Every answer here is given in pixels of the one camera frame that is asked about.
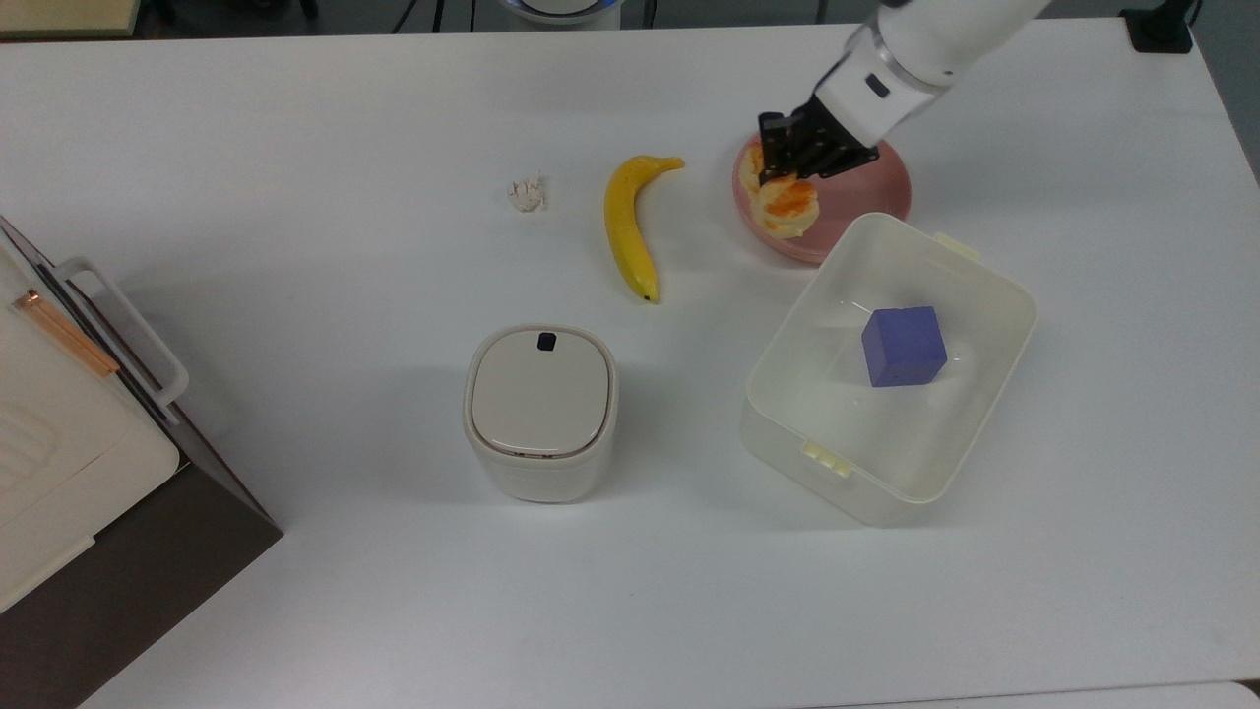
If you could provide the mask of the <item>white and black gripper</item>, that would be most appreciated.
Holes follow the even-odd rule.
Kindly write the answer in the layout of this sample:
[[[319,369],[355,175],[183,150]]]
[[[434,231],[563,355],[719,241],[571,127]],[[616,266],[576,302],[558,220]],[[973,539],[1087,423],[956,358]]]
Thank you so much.
[[[788,115],[759,115],[759,181],[828,179],[874,162],[878,144],[946,89],[920,81],[895,58],[879,26],[863,24],[805,103]]]

